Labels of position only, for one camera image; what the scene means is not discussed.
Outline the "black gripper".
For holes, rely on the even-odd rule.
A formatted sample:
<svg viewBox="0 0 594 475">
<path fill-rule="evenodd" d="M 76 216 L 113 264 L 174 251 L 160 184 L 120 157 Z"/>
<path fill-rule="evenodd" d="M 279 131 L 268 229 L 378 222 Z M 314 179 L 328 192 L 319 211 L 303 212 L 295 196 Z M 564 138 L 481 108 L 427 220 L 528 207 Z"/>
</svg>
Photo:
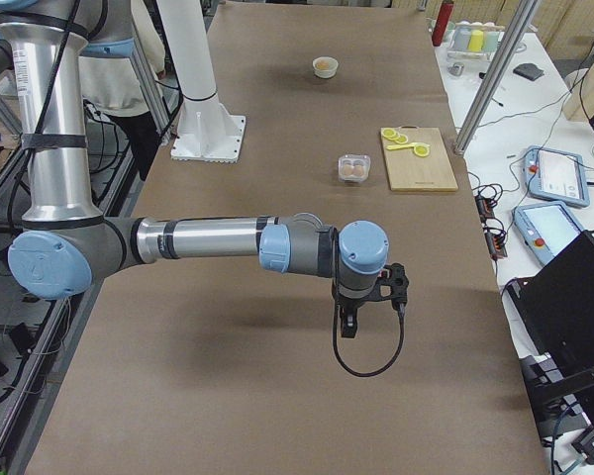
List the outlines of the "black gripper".
<svg viewBox="0 0 594 475">
<path fill-rule="evenodd" d="M 378 284 L 360 291 L 333 284 L 332 294 L 340 311 L 342 338 L 355 338 L 358 330 L 357 310 L 367 302 L 380 302 L 382 297 Z"/>
</svg>

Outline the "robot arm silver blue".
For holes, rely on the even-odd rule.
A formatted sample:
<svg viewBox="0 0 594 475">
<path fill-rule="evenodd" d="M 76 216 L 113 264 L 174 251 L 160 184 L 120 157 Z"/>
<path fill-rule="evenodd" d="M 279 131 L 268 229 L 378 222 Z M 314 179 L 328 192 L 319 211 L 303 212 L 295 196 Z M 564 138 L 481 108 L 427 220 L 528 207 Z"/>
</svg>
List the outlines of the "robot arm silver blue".
<svg viewBox="0 0 594 475">
<path fill-rule="evenodd" d="M 354 336 L 357 311 L 382 299 L 394 268 L 388 238 L 369 221 L 342 229 L 311 214 L 155 221 L 107 219 L 91 195 L 78 59 L 133 38 L 126 1 L 0 1 L 28 156 L 31 207 L 8 251 L 12 275 L 45 300 L 86 291 L 158 259 L 255 255 L 280 273 L 333 282 L 334 327 Z"/>
</svg>

